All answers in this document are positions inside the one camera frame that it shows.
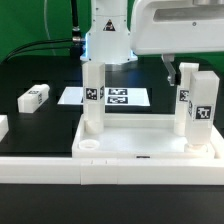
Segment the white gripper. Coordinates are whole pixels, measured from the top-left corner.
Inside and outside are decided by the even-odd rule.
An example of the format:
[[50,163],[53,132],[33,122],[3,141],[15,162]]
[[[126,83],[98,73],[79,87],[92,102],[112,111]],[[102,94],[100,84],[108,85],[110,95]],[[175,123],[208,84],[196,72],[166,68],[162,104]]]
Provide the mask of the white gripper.
[[177,86],[173,54],[224,51],[224,0],[135,0],[130,38],[137,55],[163,54],[167,81]]

